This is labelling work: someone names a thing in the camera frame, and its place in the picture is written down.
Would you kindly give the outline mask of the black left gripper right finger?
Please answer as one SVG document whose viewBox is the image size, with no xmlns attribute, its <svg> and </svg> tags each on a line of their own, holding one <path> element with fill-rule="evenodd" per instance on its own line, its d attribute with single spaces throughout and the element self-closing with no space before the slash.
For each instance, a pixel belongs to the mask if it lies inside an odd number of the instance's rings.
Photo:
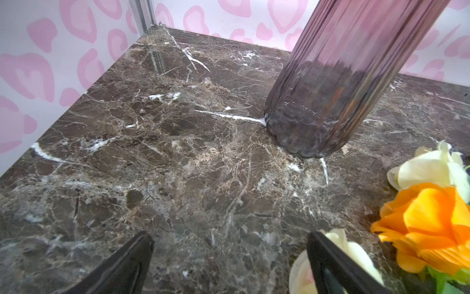
<svg viewBox="0 0 470 294">
<path fill-rule="evenodd" d="M 319 294 L 389 294 L 321 232 L 311 232 L 307 254 Z"/>
</svg>

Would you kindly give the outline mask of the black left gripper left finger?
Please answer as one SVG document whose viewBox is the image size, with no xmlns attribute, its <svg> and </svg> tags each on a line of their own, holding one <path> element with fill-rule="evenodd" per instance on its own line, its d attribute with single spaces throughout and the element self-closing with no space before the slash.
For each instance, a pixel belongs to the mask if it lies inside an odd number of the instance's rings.
<svg viewBox="0 0 470 294">
<path fill-rule="evenodd" d="M 153 252 L 154 240 L 150 234 L 139 232 L 65 293 L 140 294 Z"/>
</svg>

